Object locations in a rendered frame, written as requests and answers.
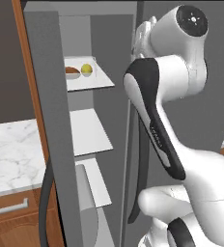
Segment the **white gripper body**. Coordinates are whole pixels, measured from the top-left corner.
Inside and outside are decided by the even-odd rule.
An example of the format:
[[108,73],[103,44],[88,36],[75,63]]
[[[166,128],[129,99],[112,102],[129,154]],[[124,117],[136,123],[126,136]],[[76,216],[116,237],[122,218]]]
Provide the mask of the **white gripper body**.
[[152,58],[155,56],[151,43],[151,31],[157,23],[155,16],[144,21],[136,30],[134,45],[131,51],[131,60],[138,58]]

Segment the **grey fridge body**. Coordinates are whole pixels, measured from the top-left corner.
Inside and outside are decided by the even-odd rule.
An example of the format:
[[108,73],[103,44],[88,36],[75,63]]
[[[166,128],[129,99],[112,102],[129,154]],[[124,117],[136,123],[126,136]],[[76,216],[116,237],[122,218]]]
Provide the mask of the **grey fridge body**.
[[[97,207],[98,238],[95,247],[123,247],[124,189],[127,142],[127,99],[123,76],[130,63],[137,6],[132,2],[29,1],[26,12],[55,11],[59,16],[63,58],[93,56],[114,87],[68,92],[69,112],[94,108],[113,146],[75,156],[95,158],[112,204]],[[67,247],[55,179],[46,213],[49,247]]]

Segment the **white freezer shelf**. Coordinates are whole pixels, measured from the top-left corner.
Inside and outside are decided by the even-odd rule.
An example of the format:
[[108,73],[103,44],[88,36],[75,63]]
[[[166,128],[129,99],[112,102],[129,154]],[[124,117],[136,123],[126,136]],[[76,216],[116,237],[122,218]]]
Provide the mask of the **white freezer shelf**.
[[94,108],[71,111],[70,125],[75,156],[113,149]]
[[75,165],[84,166],[96,207],[111,205],[110,195],[103,180],[97,160],[95,158],[79,160],[75,162]]
[[[65,58],[64,62],[65,67],[74,67],[80,71],[79,74],[66,73],[67,89],[69,92],[114,87],[114,83],[98,65],[95,57],[69,56]],[[82,73],[81,67],[84,64],[90,64],[93,72],[90,74]]]

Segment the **wooden cupboard door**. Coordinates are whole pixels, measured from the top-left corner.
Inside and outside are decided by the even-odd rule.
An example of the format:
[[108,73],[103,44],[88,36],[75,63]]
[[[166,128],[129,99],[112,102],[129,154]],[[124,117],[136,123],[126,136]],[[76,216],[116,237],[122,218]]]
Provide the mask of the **wooden cupboard door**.
[[41,247],[39,224],[0,223],[0,247]]

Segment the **wooden side panel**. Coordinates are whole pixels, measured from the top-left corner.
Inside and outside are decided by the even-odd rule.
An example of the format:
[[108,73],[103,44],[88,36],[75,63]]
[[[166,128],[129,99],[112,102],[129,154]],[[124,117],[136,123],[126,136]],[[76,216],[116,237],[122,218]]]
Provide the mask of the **wooden side panel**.
[[19,42],[21,46],[21,52],[22,52],[23,62],[24,62],[25,70],[26,70],[27,79],[28,79],[31,99],[32,99],[35,117],[36,117],[37,125],[38,125],[38,130],[39,130],[39,134],[41,138],[42,152],[43,152],[44,160],[47,161],[48,156],[49,156],[49,151],[48,151],[44,122],[43,122],[43,117],[42,117],[42,108],[41,108],[38,87],[36,83],[36,77],[34,73],[30,46],[28,42],[26,26],[25,26],[25,21],[24,21],[24,16],[23,16],[23,10],[21,7],[20,0],[12,0],[12,6],[14,10],[14,19],[15,19],[15,24],[16,24]]

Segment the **yellow lemon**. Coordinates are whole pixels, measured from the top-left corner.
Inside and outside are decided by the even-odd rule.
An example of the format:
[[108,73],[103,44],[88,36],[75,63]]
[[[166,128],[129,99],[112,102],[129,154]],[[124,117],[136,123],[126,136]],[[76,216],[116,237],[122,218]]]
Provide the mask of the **yellow lemon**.
[[84,64],[82,67],[81,67],[81,72],[84,73],[84,74],[90,74],[93,72],[93,68],[90,64]]

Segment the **grey freezer door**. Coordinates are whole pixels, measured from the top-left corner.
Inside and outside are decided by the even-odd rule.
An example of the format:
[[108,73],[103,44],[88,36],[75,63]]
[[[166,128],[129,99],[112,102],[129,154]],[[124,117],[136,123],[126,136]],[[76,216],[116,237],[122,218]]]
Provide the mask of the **grey freezer door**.
[[67,247],[83,247],[59,16],[24,18]]

